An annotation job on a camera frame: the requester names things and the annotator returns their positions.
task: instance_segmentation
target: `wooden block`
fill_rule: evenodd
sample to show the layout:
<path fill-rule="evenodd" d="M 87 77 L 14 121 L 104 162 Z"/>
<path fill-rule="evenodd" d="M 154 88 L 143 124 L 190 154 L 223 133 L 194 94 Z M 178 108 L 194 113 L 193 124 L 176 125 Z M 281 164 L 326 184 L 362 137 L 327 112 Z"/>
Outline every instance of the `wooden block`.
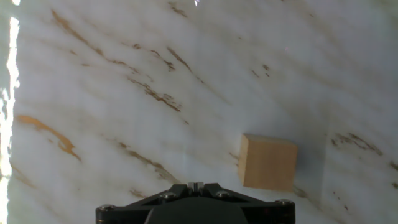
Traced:
<path fill-rule="evenodd" d="M 243 186 L 291 192 L 297 150 L 288 140 L 243 134 L 238 164 Z"/>

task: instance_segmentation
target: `white marble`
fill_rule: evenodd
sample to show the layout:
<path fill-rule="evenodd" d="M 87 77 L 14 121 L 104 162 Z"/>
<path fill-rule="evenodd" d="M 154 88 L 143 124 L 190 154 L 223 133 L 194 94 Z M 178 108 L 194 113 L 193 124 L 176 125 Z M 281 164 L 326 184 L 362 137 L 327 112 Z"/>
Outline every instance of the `white marble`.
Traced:
<path fill-rule="evenodd" d="M 289 198 L 297 223 L 398 222 L 396 1 L 18 4 L 0 2 L 0 222 L 93 223 L 189 181 Z M 299 145 L 294 194 L 241 187 L 242 133 Z"/>

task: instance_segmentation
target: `marble surface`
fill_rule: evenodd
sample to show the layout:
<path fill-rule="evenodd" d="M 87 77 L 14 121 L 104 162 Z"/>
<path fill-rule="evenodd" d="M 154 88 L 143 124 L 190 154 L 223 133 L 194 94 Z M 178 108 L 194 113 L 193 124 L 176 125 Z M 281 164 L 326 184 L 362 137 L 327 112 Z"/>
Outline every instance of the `marble surface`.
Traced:
<path fill-rule="evenodd" d="M 394 0 L 0 1 L 0 222 L 204 181 L 397 223 L 397 40 Z M 241 186 L 242 133 L 298 144 L 293 193 Z"/>

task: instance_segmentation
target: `marble vein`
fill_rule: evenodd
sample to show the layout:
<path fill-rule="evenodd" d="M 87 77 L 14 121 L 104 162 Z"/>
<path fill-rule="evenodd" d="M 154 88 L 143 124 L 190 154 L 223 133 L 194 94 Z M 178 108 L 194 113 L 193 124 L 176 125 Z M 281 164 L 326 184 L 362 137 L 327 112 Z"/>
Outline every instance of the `marble vein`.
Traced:
<path fill-rule="evenodd" d="M 55 19 L 55 22 L 62 27 L 63 29 L 65 29 L 69 34 L 71 34 L 72 36 L 74 36 L 75 38 L 77 38 L 78 40 L 80 40 L 81 42 L 83 42 L 86 46 L 88 46 L 89 48 L 91 48 L 92 50 L 94 50 L 98 55 L 100 55 L 101 57 L 103 57 L 106 61 L 111 62 L 113 64 L 116 65 L 122 65 L 124 67 L 129 68 L 130 70 L 132 70 L 132 73 L 138 73 L 136 68 L 133 68 L 131 66 L 129 66 L 128 64 L 126 64 L 125 62 L 119 61 L 119 60 L 113 60 L 113 59 L 109 59 L 107 57 L 105 57 L 104 52 L 97 47 L 94 47 L 93 45 L 91 45 L 88 40 L 86 40 L 85 38 L 83 38 L 78 32 L 76 32 L 75 30 L 73 30 L 70 25 L 69 22 L 60 17 L 53 9 L 52 9 L 52 15 Z"/>
<path fill-rule="evenodd" d="M 177 3 L 176 2 L 169 2 L 169 6 L 171 9 L 173 9 L 173 11 L 177 14 L 180 14 L 181 16 L 188 18 L 188 16 L 186 15 L 186 13 L 181 10 L 181 9 L 177 9 Z"/>
<path fill-rule="evenodd" d="M 170 172 L 168 172 L 162 164 L 159 164 L 158 162 L 153 162 L 152 160 L 145 158 L 144 156 L 138 154 L 136 151 L 131 150 L 131 146 L 128 146 L 121 142 L 119 142 L 119 145 L 120 145 L 120 148 L 123 150 L 123 152 L 125 152 L 127 155 L 140 160 L 146 166 L 150 165 L 150 166 L 155 167 L 155 172 L 158 173 L 160 179 L 167 180 L 171 184 L 181 184 L 181 181 L 179 181 Z"/>
<path fill-rule="evenodd" d="M 157 93 L 156 91 L 152 90 L 148 84 L 146 84 L 146 83 L 141 83 L 141 82 L 139 82 L 139 81 L 137 81 L 137 80 L 135 80 L 135 79 L 133 79 L 133 78 L 130 78 L 130 77 L 128 77 L 128 76 L 127 76 L 127 79 L 128 79 L 130 82 L 132 82 L 132 83 L 134 83 L 134 84 L 136 84 L 136 85 L 139 85 L 139 86 L 144 87 L 144 88 L 145 88 L 145 94 L 150 95 L 151 97 L 153 97 L 153 98 L 154 98 L 155 100 L 157 100 L 157 101 L 163 102 L 163 103 L 166 104 L 168 107 L 170 107 L 170 108 L 172 108 L 173 110 L 175 110 L 176 112 L 181 112 L 181 107 L 182 107 L 181 104 L 177 104 L 177 103 L 174 101 L 174 98 L 171 97 L 170 95 L 168 95 L 168 94 L 163 94 L 163 95 L 161 96 L 159 93 Z"/>
<path fill-rule="evenodd" d="M 147 198 L 147 197 L 148 197 L 148 196 L 146 196 L 146 195 L 143 195 L 141 191 L 138 191 L 138 190 L 135 190 L 135 189 L 131 189 L 131 190 L 130 190 L 130 193 L 131 193 L 133 196 L 137 197 L 137 198 Z"/>
<path fill-rule="evenodd" d="M 189 67 L 189 65 L 171 48 L 167 47 L 167 50 L 179 61 L 181 62 L 186 68 L 190 71 L 190 73 L 201 83 L 203 84 L 208 90 L 210 90 L 214 95 L 216 95 L 218 98 L 223 100 L 225 103 L 228 105 L 232 106 L 232 103 L 229 102 L 221 93 L 218 93 L 214 88 L 209 86 L 205 81 L 203 81 L 198 75 L 194 74 L 192 72 L 192 69 Z"/>
<path fill-rule="evenodd" d="M 30 179 L 26 177 L 15 165 L 11 164 L 11 167 L 14 171 L 17 172 L 16 179 L 26 184 L 27 186 L 36 189 L 37 187 L 32 183 Z"/>
<path fill-rule="evenodd" d="M 31 118 L 30 116 L 20 115 L 17 117 L 17 120 L 24 124 L 33 124 L 36 127 L 37 131 L 41 131 L 41 130 L 49 131 L 50 133 L 52 133 L 55 137 L 57 137 L 59 139 L 58 147 L 62 151 L 66 152 L 67 154 L 72 155 L 73 157 L 75 157 L 76 159 L 78 159 L 81 162 L 80 156 L 78 156 L 75 152 L 73 152 L 73 148 L 75 146 L 64 135 L 58 133 L 56 130 L 50 128 L 49 126 L 42 123 L 41 121 L 39 121 L 35 118 Z"/>
<path fill-rule="evenodd" d="M 398 164 L 396 164 L 394 161 L 391 161 L 391 162 L 390 162 L 390 166 L 391 166 L 394 170 L 398 171 Z"/>
<path fill-rule="evenodd" d="M 383 152 L 378 149 L 376 146 L 373 146 L 357 135 L 353 133 L 348 133 L 347 136 L 343 136 L 341 134 L 336 134 L 337 140 L 332 139 L 331 142 L 334 146 L 338 147 L 338 142 L 340 143 L 348 143 L 348 144 L 355 144 L 358 148 L 363 149 L 363 150 L 371 150 L 375 152 L 378 156 L 383 156 Z"/>

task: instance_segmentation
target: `screw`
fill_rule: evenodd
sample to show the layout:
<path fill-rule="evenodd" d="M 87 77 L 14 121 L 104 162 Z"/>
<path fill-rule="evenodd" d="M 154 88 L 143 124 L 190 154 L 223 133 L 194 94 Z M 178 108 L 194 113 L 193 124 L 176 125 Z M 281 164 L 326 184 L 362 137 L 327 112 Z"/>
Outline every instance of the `screw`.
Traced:
<path fill-rule="evenodd" d="M 115 208 L 115 206 L 114 205 L 108 205 L 108 204 L 106 204 L 106 205 L 101 205 L 101 206 L 99 206 L 98 207 L 98 209 L 100 209 L 101 211 L 110 211 L 110 210 L 113 210 Z"/>
<path fill-rule="evenodd" d="M 276 203 L 281 203 L 282 205 L 289 205 L 292 204 L 293 202 L 289 199 L 280 199 L 280 200 L 276 200 Z"/>
<path fill-rule="evenodd" d="M 160 197 L 164 198 L 164 199 L 171 199 L 171 198 L 175 198 L 177 195 L 173 192 L 164 192 L 163 194 L 160 195 Z"/>
<path fill-rule="evenodd" d="M 228 197 L 229 193 L 225 190 L 219 190 L 217 191 L 216 196 L 219 198 Z"/>

